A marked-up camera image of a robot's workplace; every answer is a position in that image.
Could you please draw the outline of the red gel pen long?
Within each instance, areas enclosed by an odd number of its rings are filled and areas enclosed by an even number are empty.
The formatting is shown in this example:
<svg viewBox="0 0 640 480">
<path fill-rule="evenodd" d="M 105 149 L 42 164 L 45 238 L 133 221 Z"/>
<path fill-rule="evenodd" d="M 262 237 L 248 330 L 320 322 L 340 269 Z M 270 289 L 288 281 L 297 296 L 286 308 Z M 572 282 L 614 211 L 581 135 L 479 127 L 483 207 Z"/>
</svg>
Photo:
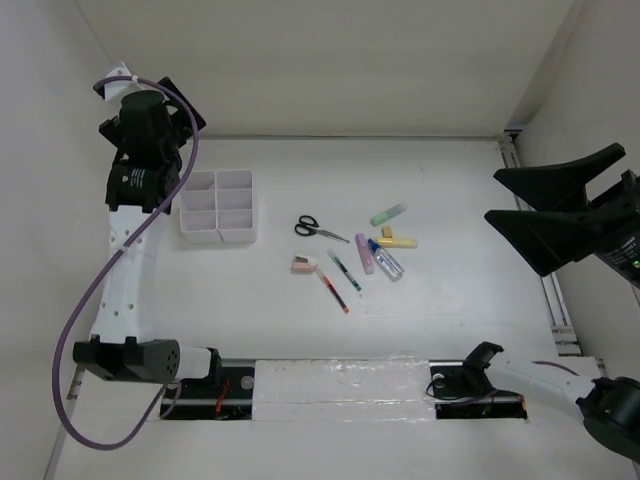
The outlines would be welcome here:
<svg viewBox="0 0 640 480">
<path fill-rule="evenodd" d="M 345 301 L 342 299 L 342 297 L 340 296 L 340 294 L 338 293 L 338 291 L 336 290 L 336 288 L 334 287 L 333 283 L 330 281 L 330 279 L 328 278 L 328 276 L 320 269 L 318 268 L 316 270 L 316 274 L 318 275 L 318 277 L 320 278 L 321 282 L 323 283 L 323 285 L 329 290 L 329 292 L 331 293 L 331 295 L 334 297 L 334 299 L 337 301 L 337 303 L 339 304 L 340 308 L 342 309 L 342 311 L 345 314 L 348 314 L 350 312 L 347 304 L 345 303 Z"/>
</svg>

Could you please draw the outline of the pink highlighter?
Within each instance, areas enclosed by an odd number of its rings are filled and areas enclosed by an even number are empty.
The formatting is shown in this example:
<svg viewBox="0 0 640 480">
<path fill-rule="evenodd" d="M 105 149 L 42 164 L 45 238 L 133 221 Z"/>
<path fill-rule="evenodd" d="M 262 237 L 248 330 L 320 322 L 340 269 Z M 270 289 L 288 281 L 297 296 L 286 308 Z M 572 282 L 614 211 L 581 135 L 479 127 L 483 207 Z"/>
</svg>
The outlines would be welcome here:
<svg viewBox="0 0 640 480">
<path fill-rule="evenodd" d="M 355 241 L 362 262 L 363 270 L 366 275 L 372 275 L 375 271 L 375 267 L 367 238 L 363 233 L 357 233 L 355 236 Z"/>
</svg>

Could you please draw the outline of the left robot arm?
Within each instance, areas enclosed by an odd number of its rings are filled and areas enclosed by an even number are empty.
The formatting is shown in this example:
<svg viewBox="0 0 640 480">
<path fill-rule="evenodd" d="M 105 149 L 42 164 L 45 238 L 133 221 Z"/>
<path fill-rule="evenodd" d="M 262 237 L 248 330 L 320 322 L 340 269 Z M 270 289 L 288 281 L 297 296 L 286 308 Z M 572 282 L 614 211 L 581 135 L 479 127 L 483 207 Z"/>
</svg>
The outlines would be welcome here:
<svg viewBox="0 0 640 480">
<path fill-rule="evenodd" d="M 116 149 L 106 184 L 109 253 L 99 311 L 77 365 L 105 381 L 169 384 L 187 380 L 201 396 L 222 387 L 218 351 L 189 347 L 155 333 L 153 288 L 160 240 L 172 202 L 193 166 L 180 155 L 206 122 L 164 77 L 126 94 L 100 134 Z"/>
</svg>

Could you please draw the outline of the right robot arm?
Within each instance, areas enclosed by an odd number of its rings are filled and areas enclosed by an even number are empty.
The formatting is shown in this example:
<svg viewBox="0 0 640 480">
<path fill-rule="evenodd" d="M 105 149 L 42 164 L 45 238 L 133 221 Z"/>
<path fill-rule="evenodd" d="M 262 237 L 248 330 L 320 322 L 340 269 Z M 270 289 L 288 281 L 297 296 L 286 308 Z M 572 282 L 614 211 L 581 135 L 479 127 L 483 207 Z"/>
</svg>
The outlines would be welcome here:
<svg viewBox="0 0 640 480">
<path fill-rule="evenodd" d="M 586 192 L 591 180 L 624 155 L 624 148 L 613 143 L 575 161 L 501 169 L 495 179 L 529 208 L 490 210 L 485 218 L 542 277 L 594 255 L 637 286 L 638 177 L 625 171 L 595 199 Z M 490 342 L 464 359 L 462 373 L 465 387 L 479 398 L 504 390 L 537 400 L 574 418 L 606 449 L 639 459 L 639 383 L 632 378 L 572 375 L 510 357 Z"/>
</svg>

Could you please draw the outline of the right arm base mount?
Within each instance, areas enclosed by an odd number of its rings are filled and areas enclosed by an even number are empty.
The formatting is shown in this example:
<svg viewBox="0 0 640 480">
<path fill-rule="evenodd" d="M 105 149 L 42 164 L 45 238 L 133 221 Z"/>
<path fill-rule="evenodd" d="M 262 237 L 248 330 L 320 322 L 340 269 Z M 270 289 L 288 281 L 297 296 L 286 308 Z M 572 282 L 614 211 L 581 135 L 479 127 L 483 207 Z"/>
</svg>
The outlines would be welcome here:
<svg viewBox="0 0 640 480">
<path fill-rule="evenodd" d="M 523 396 L 474 386 L 463 378 L 461 361 L 431 362 L 429 372 L 425 394 L 434 400 L 437 420 L 528 419 Z"/>
</svg>

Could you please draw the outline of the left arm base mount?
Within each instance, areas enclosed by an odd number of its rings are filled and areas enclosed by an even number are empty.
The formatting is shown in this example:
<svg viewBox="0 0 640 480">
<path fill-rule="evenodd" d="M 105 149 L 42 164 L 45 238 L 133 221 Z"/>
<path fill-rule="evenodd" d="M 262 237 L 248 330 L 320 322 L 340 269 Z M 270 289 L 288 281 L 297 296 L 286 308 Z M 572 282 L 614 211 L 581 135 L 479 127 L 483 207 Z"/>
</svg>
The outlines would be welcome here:
<svg viewBox="0 0 640 480">
<path fill-rule="evenodd" d="M 165 391 L 164 420 L 244 421 L 252 419 L 255 360 L 223 360 L 219 379 L 184 379 L 181 390 Z"/>
</svg>

